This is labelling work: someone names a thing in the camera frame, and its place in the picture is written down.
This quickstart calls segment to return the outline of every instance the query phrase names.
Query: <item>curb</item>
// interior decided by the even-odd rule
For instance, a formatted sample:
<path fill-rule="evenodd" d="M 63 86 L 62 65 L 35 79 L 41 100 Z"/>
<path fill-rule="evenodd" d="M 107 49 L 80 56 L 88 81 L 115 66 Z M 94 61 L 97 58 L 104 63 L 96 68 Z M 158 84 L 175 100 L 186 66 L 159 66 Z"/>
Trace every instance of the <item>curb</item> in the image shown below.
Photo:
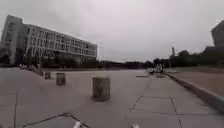
<path fill-rule="evenodd" d="M 208 105 L 218 110 L 220 113 L 224 114 L 224 97 L 218 94 L 215 94 L 214 92 L 211 92 L 210 90 L 202 88 L 194 83 L 186 81 L 180 77 L 177 77 L 175 75 L 171 75 L 169 73 L 166 73 L 166 75 L 169 76 L 174 81 L 176 81 L 177 83 L 179 83 L 181 86 L 185 87 L 186 89 L 196 94 Z"/>

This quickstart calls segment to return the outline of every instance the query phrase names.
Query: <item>overcast sky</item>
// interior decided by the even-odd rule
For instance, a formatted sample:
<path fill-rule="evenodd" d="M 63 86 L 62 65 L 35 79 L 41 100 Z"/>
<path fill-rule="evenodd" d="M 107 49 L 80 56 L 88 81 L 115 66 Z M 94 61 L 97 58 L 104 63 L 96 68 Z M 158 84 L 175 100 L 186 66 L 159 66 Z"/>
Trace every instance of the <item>overcast sky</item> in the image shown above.
<path fill-rule="evenodd" d="M 0 30 L 8 14 L 93 42 L 99 59 L 145 61 L 213 45 L 224 0 L 0 0 Z"/>

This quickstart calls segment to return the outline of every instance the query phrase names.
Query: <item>gray pavement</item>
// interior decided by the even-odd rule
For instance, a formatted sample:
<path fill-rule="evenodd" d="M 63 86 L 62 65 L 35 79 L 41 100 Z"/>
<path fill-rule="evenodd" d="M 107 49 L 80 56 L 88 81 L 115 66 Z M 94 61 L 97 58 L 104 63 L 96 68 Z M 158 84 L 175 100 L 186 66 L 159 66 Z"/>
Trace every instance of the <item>gray pavement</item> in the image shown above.
<path fill-rule="evenodd" d="M 0 69 L 0 124 L 17 127 L 68 112 L 92 128 L 223 128 L 224 117 L 169 78 L 144 70 L 67 72 L 66 86 L 16 68 Z M 111 100 L 91 100 L 92 76 L 111 78 Z M 71 128 L 57 117 L 27 128 Z"/>

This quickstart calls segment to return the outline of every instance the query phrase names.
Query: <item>distant building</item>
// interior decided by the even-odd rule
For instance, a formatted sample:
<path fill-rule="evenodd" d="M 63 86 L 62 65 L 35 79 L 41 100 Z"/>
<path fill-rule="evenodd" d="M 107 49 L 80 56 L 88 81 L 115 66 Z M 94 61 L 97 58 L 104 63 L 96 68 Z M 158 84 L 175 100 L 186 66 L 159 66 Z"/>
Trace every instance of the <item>distant building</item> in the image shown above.
<path fill-rule="evenodd" d="M 27 53 L 32 57 L 54 59 L 56 54 L 77 62 L 96 59 L 97 45 L 7 16 L 0 43 L 0 57 L 8 55 L 10 64 L 19 64 Z"/>
<path fill-rule="evenodd" d="M 176 56 L 174 47 L 172 47 L 172 56 Z"/>
<path fill-rule="evenodd" d="M 224 47 L 224 21 L 220 22 L 211 31 L 215 47 Z"/>

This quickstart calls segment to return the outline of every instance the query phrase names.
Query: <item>concrete block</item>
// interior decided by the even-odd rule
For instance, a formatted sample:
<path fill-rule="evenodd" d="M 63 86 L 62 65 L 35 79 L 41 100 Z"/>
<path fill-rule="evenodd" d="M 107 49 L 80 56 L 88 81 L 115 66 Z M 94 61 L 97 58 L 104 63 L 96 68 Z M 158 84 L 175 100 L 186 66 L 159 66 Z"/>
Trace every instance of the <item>concrete block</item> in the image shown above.
<path fill-rule="evenodd" d="M 51 72 L 45 72 L 45 79 L 51 79 Z"/>
<path fill-rule="evenodd" d="M 110 99 L 110 78 L 93 77 L 92 78 L 93 99 L 96 101 L 107 101 Z"/>
<path fill-rule="evenodd" d="M 57 85 L 66 85 L 65 73 L 56 73 Z"/>

